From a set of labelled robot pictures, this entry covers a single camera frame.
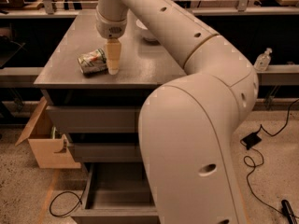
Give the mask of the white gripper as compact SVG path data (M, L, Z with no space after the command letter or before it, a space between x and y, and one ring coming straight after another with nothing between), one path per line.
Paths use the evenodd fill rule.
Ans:
M100 36L107 39L105 54L107 68L111 75L119 72L121 57L121 42L117 39L123 36L127 25L127 7L96 8L96 29Z

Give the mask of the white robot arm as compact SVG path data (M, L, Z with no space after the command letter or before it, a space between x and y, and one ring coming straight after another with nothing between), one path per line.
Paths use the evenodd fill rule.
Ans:
M184 70L143 104L139 145L161 224L248 224L232 134L255 105L258 77L222 35L171 0L99 0L97 30L111 73L133 12Z

